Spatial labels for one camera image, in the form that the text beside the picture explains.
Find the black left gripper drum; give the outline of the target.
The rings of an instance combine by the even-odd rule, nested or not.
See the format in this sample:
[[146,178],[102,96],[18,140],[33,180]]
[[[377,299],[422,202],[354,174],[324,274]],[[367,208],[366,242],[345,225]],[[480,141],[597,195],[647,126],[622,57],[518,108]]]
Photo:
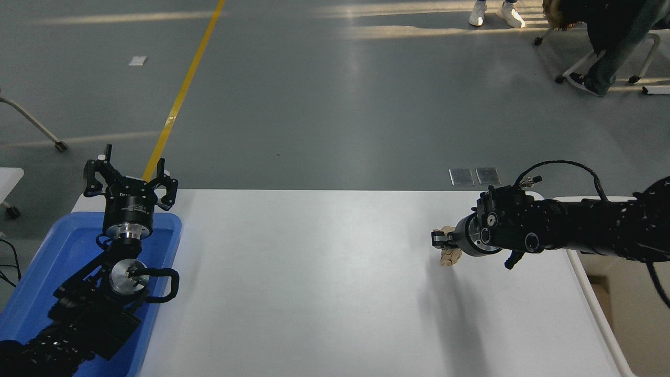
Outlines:
[[105,200],[104,227],[120,224],[153,226],[158,198],[146,182],[125,177],[120,181],[108,181]]

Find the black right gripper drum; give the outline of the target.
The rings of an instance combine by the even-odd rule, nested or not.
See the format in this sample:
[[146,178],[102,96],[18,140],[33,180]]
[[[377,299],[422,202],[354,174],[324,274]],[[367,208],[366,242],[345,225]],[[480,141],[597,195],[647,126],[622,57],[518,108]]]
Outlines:
[[463,253],[469,256],[475,256],[475,249],[472,245],[469,224],[471,223],[472,216],[467,216],[459,220],[457,226],[454,230],[454,242],[457,245],[457,248],[462,250]]

